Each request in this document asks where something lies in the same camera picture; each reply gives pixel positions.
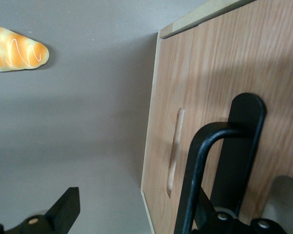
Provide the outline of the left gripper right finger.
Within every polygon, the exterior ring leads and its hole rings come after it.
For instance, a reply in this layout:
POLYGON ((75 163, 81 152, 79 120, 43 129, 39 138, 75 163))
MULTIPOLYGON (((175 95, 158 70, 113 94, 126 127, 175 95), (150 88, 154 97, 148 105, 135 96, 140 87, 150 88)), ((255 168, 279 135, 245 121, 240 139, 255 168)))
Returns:
POLYGON ((201 189, 197 203, 195 221, 197 229, 193 234, 284 234, 285 230, 276 222, 256 218, 249 225, 227 212, 217 212, 205 192, 201 189))

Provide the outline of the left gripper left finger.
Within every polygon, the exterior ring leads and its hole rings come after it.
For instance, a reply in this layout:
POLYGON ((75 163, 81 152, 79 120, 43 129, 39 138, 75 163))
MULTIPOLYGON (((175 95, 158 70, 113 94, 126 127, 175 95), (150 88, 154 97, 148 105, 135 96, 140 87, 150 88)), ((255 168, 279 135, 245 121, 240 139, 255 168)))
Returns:
POLYGON ((66 234, 79 214, 79 188, 70 187, 45 214, 33 215, 9 230, 0 224, 0 234, 66 234))

